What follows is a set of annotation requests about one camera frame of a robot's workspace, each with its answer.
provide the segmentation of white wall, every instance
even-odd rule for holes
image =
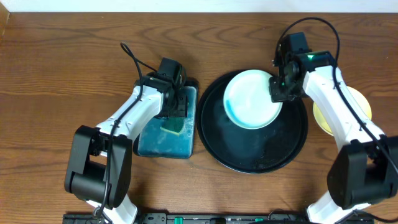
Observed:
[[[398,12],[398,0],[0,0],[10,12]]]

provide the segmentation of black plate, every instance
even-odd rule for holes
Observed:
[[[214,158],[233,170],[259,174],[280,169],[294,159],[307,138],[303,101],[285,102],[266,127],[240,128],[226,115],[223,96],[229,81],[243,71],[223,75],[204,92],[197,109],[199,137]]]

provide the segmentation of sponge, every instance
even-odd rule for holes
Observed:
[[[161,130],[179,136],[184,127],[183,117],[174,117],[167,119],[160,127]]]

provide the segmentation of yellow plate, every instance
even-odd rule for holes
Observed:
[[[359,106],[362,108],[362,110],[365,112],[366,116],[368,116],[369,119],[372,119],[372,110],[371,110],[371,105],[369,105],[369,102],[363,96],[358,90],[351,88],[349,86],[348,90],[356,100],[356,102],[359,104]],[[322,128],[326,133],[330,134],[333,136],[333,133],[331,132],[331,129],[328,125],[328,123],[325,120],[325,117],[323,117],[321,111],[319,110],[319,107],[316,103],[313,104],[312,107],[313,111],[313,116],[315,117],[315,121],[318,123],[319,127]]]

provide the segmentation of white plate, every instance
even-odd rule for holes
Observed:
[[[236,75],[224,92],[224,109],[229,119],[241,128],[258,129],[278,116],[282,103],[271,102],[267,72],[247,70]]]

